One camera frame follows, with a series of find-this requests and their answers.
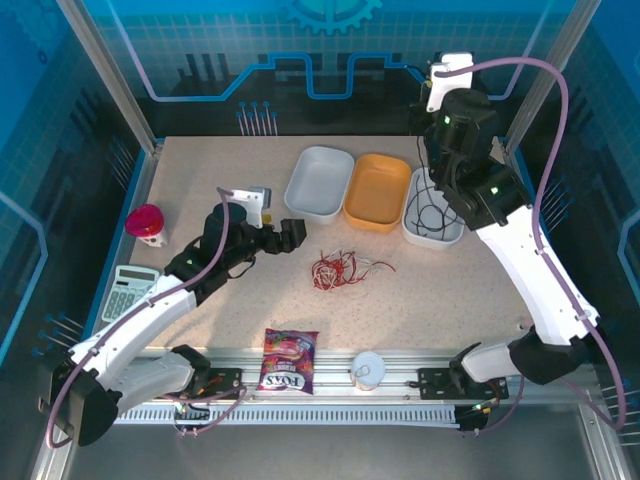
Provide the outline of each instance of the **red lid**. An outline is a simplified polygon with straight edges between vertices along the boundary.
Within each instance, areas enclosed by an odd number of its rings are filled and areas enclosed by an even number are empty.
[[[155,205],[142,205],[127,217],[124,229],[136,237],[157,235],[164,227],[162,212]]]

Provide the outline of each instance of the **orange plastic container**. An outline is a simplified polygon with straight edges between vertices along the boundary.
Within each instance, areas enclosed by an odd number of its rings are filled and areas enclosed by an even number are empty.
[[[411,168],[399,158],[370,153],[356,162],[344,201],[349,225],[389,233],[400,222]]]

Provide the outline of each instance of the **plastic tray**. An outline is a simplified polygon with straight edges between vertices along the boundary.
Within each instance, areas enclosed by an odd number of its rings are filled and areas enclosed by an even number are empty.
[[[433,182],[428,176],[427,186],[434,186]],[[418,208],[416,203],[419,203],[421,208],[431,203],[427,192],[422,191],[424,188],[425,182],[423,169],[419,168],[418,170],[413,172],[413,175],[411,176],[409,195],[407,195],[407,200],[404,206],[406,215],[404,215],[402,221],[402,235],[404,236],[405,240],[407,240],[407,242],[413,243],[415,245],[434,248],[436,250],[444,250],[445,248],[449,248],[451,245],[462,238],[462,235],[464,234],[464,224],[462,223],[461,219],[459,220],[460,223],[451,223],[452,220],[446,220],[447,227],[444,229],[444,232],[430,232],[424,228],[420,228],[420,232],[418,233],[418,228],[414,225],[414,223],[416,223],[418,220]],[[421,191],[421,193],[415,200],[413,200],[412,203],[412,199],[415,196],[416,191]],[[444,199],[442,192],[434,190],[432,188],[429,193],[431,195],[431,199],[433,200],[433,204],[442,209],[442,211],[444,212],[448,206],[448,203]],[[455,218],[455,214],[451,209],[449,209],[447,215],[449,215],[452,219]],[[425,208],[424,210],[422,210],[421,218],[422,223],[427,226],[438,228],[442,225],[442,216],[435,208]]]
[[[354,160],[343,150],[309,147],[300,154],[284,203],[299,218],[329,225],[340,213]]]
[[[364,230],[392,231],[402,218],[410,179],[411,168],[399,158],[360,157],[344,202],[347,222]]]

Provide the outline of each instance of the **beige tabletop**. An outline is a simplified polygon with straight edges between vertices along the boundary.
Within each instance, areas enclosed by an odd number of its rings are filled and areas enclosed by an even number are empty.
[[[311,145],[336,147],[355,159],[382,153],[418,167],[411,137],[170,137],[149,202],[165,215],[169,246],[137,242],[132,264],[161,269],[193,238],[219,203],[216,187],[264,185],[273,190],[274,222],[289,215],[284,192],[300,153]],[[446,251],[411,245],[398,226],[390,234],[356,230],[341,214],[330,226],[307,224],[308,236],[291,254],[259,254],[255,267],[214,293],[163,332],[152,346],[261,347],[264,329],[316,330],[318,348],[462,348],[517,334],[526,306],[491,251],[470,232]],[[315,289],[311,266],[320,251],[355,250],[382,260],[358,285]]]

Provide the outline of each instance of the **white plastic container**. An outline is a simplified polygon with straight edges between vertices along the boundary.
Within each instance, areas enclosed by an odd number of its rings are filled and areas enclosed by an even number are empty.
[[[343,150],[307,148],[289,180],[285,205],[297,218],[330,225],[342,209],[354,164],[353,157]]]
[[[351,363],[351,382],[360,390],[376,388],[387,373],[384,360],[374,352],[362,352]]]
[[[446,228],[444,229],[444,235],[442,231],[431,232],[425,228],[418,228],[414,225],[418,221],[418,208],[416,203],[420,204],[420,207],[431,204],[440,208],[443,212],[446,210],[448,203],[444,199],[442,192],[431,188],[429,192],[425,190],[423,169],[419,168],[413,175],[411,175],[411,185],[409,186],[409,195],[404,204],[404,213],[402,216],[402,235],[405,240],[415,245],[423,247],[429,247],[436,250],[444,250],[456,243],[462,238],[464,234],[464,223],[462,219],[453,222],[455,213],[449,209],[447,211]],[[434,183],[427,175],[427,187],[433,187]],[[414,199],[416,191],[421,192],[416,199]],[[421,215],[422,223],[429,227],[439,228],[442,225],[442,215],[435,208],[425,208]]]

